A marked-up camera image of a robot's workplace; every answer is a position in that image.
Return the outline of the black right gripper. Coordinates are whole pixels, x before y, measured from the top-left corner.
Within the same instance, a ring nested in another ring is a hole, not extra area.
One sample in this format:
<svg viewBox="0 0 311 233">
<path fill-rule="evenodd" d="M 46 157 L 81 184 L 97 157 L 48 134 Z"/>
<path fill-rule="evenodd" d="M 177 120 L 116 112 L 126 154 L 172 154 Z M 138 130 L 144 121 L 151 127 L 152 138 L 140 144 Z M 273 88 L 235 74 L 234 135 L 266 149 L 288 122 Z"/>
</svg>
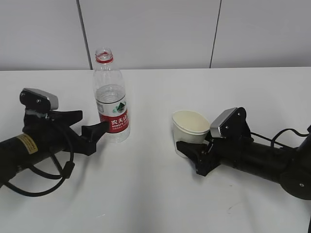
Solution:
<svg viewBox="0 0 311 233">
<path fill-rule="evenodd" d="M 176 148 L 194 163 L 198 175 L 206 176 L 221 164 L 235 167 L 252 142 L 251 137 L 212 139 L 208 144 L 177 141 Z"/>
</svg>

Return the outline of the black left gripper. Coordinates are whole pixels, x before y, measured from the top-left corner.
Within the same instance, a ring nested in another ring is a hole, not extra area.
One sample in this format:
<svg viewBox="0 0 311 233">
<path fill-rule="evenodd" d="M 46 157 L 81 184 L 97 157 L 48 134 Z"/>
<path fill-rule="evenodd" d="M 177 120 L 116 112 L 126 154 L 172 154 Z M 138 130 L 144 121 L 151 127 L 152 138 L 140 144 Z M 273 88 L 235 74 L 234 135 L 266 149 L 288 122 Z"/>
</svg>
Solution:
<svg viewBox="0 0 311 233">
<path fill-rule="evenodd" d="M 82 150 L 82 154 L 92 155 L 108 132 L 108 122 L 82 126 L 80 136 L 71 126 L 82 118 L 81 110 L 40 114 L 25 109 L 22 143 L 27 150 Z"/>
</svg>

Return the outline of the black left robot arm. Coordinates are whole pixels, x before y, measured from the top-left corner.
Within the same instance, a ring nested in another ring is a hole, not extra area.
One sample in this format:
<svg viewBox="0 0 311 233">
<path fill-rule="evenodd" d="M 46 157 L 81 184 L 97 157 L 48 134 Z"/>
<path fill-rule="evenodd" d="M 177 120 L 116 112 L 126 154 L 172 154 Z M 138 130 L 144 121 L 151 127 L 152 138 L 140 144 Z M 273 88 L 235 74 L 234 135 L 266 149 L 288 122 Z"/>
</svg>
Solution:
<svg viewBox="0 0 311 233">
<path fill-rule="evenodd" d="M 8 184 L 19 172 L 59 153 L 69 152 L 69 165 L 60 172 L 71 175 L 76 153 L 90 156 L 96 152 L 100 138 L 108 131 L 108 123 L 82 126 L 78 135 L 71 126 L 83 118 L 81 110 L 50 111 L 43 117 L 25 114 L 22 134 L 0 144 L 0 184 Z"/>
</svg>

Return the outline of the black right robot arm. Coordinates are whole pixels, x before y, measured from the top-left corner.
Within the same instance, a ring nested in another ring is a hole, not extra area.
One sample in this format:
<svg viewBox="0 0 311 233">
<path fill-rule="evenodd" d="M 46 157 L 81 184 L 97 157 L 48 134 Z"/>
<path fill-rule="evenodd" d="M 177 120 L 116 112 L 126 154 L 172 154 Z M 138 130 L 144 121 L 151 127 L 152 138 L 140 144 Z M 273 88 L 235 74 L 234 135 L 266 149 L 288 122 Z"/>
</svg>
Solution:
<svg viewBox="0 0 311 233">
<path fill-rule="evenodd" d="M 256 143 L 251 137 L 234 140 L 209 135 L 208 144 L 178 141 L 176 147 L 192 161 L 198 175 L 206 176 L 219 165 L 225 165 L 278 183 L 290 195 L 310 200 L 311 134 L 291 129 L 304 138 L 302 144 L 296 148 L 276 148 L 276 139 L 286 131 L 277 133 L 270 145 Z"/>
</svg>

